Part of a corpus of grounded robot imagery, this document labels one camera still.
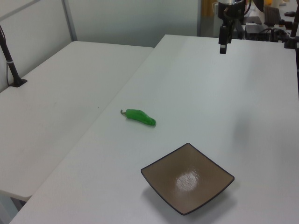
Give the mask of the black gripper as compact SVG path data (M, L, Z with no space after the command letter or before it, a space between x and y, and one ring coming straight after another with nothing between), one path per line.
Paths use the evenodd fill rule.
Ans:
M234 20L244 18L244 1L218 1L218 17L228 22L228 27L221 26L219 32L220 54L226 54L227 44L232 41Z

